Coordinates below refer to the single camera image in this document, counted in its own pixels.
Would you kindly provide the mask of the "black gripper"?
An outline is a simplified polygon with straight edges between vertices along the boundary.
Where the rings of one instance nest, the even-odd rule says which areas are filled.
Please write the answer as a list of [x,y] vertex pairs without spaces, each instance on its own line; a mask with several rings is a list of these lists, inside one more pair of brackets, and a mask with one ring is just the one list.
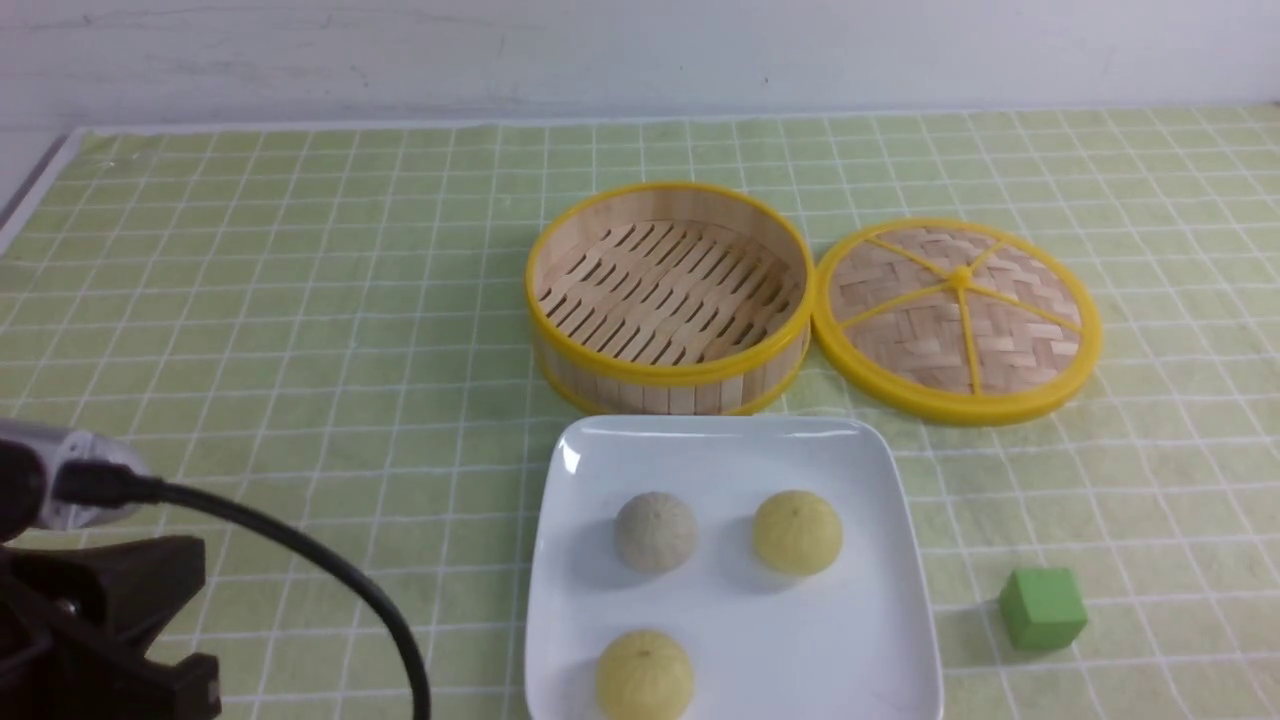
[[218,659],[157,664],[147,652],[204,588],[191,536],[83,550],[3,551],[5,719],[215,719]]

